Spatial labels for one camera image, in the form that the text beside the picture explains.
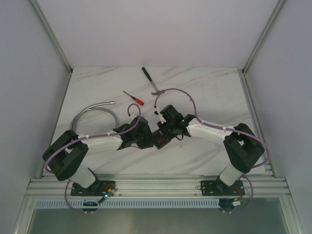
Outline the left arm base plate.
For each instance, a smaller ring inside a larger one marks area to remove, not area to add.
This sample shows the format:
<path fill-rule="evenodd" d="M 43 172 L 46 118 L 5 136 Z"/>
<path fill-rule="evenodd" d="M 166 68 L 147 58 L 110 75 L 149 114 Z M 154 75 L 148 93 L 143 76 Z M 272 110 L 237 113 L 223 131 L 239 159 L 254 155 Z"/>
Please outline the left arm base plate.
<path fill-rule="evenodd" d="M 88 188 L 74 183 L 71 188 L 71 196 L 103 196 L 115 188 L 116 182 L 113 180 L 97 180 Z"/>

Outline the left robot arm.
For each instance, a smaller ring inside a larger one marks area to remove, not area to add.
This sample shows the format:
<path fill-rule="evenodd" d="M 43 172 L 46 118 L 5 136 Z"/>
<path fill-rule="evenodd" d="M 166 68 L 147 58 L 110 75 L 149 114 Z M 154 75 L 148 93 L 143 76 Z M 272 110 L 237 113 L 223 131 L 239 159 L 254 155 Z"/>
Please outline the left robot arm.
<path fill-rule="evenodd" d="M 65 131 L 44 153 L 45 169 L 59 181 L 70 180 L 82 187 L 88 196 L 99 192 L 96 175 L 81 166 L 89 150 L 95 152 L 121 150 L 152 136 L 148 121 L 135 117 L 130 124 L 124 124 L 112 132 L 101 135 L 78 135 L 73 130 Z"/>

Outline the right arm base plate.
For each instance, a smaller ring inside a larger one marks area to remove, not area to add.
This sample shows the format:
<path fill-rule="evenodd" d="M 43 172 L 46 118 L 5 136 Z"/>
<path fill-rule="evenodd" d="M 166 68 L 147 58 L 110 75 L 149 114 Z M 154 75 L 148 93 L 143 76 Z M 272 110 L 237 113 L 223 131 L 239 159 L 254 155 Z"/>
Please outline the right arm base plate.
<path fill-rule="evenodd" d="M 228 186 L 221 180 L 202 180 L 199 186 L 203 196 L 243 196 L 245 190 L 243 182 L 237 180 L 233 185 Z"/>

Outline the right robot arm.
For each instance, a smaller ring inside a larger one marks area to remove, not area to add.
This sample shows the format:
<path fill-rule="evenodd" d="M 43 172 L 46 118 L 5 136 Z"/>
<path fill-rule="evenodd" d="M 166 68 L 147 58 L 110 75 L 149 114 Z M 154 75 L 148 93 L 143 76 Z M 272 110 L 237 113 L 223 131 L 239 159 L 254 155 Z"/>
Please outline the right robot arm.
<path fill-rule="evenodd" d="M 172 105 L 163 109 L 156 107 L 159 115 L 159 131 L 162 134 L 159 146 L 163 146 L 178 135 L 197 137 L 224 145 L 230 163 L 216 179 L 216 190 L 223 195 L 228 194 L 243 175 L 249 173 L 264 154 L 262 144 L 254 139 L 248 125 L 240 123 L 233 131 L 222 127 L 211 127 L 199 122 L 196 116 L 183 116 Z"/>

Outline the black fuse box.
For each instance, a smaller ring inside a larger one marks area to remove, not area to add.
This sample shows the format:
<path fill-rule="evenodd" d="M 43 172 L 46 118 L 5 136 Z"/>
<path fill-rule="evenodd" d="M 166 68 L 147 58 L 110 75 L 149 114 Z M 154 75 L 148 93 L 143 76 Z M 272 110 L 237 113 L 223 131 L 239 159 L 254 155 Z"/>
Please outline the black fuse box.
<path fill-rule="evenodd" d="M 160 129 L 153 132 L 152 137 L 153 137 L 153 143 L 158 150 L 166 146 L 172 140 L 170 135 L 163 133 Z"/>

